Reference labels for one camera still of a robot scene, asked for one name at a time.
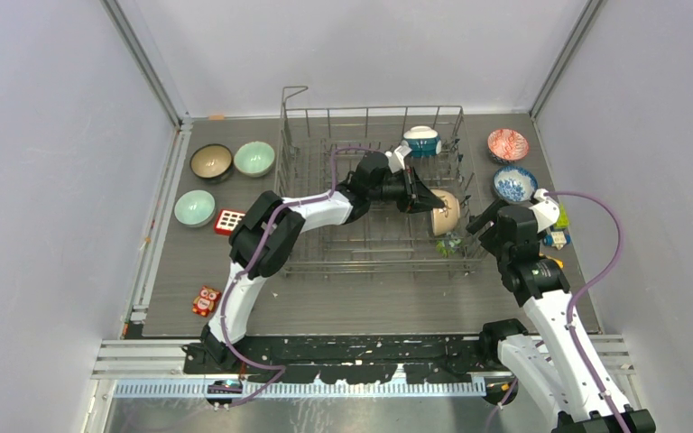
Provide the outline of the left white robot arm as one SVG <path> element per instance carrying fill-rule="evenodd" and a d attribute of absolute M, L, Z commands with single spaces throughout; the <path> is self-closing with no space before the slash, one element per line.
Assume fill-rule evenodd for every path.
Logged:
<path fill-rule="evenodd" d="M 283 198 L 265 191 L 229 236 L 230 268 L 220 302 L 200 341 L 206 361 L 219 373 L 239 365 L 236 345 L 246 335 L 250 313 L 266 281 L 288 261 L 300 235 L 324 226 L 343 226 L 363 217 L 374 202 L 393 203 L 404 214 L 442 209 L 444 201 L 406 165 L 408 150 L 365 150 L 344 180 L 312 196 Z"/>

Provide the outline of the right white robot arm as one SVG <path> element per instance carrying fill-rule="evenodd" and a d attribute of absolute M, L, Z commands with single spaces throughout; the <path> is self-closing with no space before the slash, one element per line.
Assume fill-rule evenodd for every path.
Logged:
<path fill-rule="evenodd" d="M 467 231 L 495 258 L 503 286 L 540 337 L 533 341 L 516 318 L 486 323 L 480 361 L 506 367 L 553 432 L 653 432 L 650 412 L 633 407 L 593 347 L 561 267 L 541 254 L 540 234 L 558 217 L 555 201 L 538 198 L 530 207 L 497 199 L 470 218 Z"/>

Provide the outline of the grey wire dish rack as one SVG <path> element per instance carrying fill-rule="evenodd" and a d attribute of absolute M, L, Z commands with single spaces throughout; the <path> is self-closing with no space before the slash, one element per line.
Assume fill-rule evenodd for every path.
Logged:
<path fill-rule="evenodd" d="M 299 237 L 284 271 L 294 273 L 468 272 L 484 258 L 466 230 L 480 198 L 461 106 L 305 107 L 302 86 L 282 90 L 274 188 L 283 197 L 332 185 L 364 195 L 359 218 Z M 441 140 L 435 156 L 407 157 L 398 173 L 382 169 L 415 126 Z"/>

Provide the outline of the celadon green bowl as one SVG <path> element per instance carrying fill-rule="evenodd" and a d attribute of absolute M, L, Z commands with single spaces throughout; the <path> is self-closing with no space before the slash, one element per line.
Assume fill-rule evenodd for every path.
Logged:
<path fill-rule="evenodd" d="M 211 193 L 194 189 L 183 194 L 174 205 L 174 216 L 187 227 L 206 225 L 214 216 L 216 201 Z"/>
<path fill-rule="evenodd" d="M 234 164 L 245 176 L 260 178 L 272 169 L 275 156 L 275 150 L 269 143 L 253 141 L 245 143 L 237 150 Z"/>

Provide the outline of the red blue zigzag bowl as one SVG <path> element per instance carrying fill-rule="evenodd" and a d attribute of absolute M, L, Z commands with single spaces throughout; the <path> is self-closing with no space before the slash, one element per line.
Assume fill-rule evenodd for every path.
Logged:
<path fill-rule="evenodd" d="M 487 150 L 490 156 L 499 163 L 510 164 L 525 158 L 530 145 L 519 132 L 501 128 L 492 131 L 487 137 Z"/>

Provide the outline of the dark teal bowl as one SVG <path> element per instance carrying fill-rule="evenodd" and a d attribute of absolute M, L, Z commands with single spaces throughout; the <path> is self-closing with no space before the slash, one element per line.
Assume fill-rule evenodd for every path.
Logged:
<path fill-rule="evenodd" d="M 207 144 L 192 154 L 189 168 L 199 180 L 219 183 L 233 172 L 234 155 L 223 144 Z"/>

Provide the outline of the blue floral white bowl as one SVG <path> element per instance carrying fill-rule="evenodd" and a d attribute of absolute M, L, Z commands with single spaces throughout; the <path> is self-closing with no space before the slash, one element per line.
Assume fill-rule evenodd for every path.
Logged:
<path fill-rule="evenodd" d="M 513 203 L 529 201 L 538 189 L 538 182 L 528 170 L 504 166 L 493 176 L 493 189 L 498 198 Z"/>

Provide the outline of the beige deer bowl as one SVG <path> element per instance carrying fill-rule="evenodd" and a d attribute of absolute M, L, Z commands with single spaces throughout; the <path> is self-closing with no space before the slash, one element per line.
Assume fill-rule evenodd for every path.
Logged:
<path fill-rule="evenodd" d="M 443 189 L 433 189 L 431 192 L 445 204 L 430 211 L 432 233 L 441 236 L 454 231 L 461 214 L 458 199 Z"/>

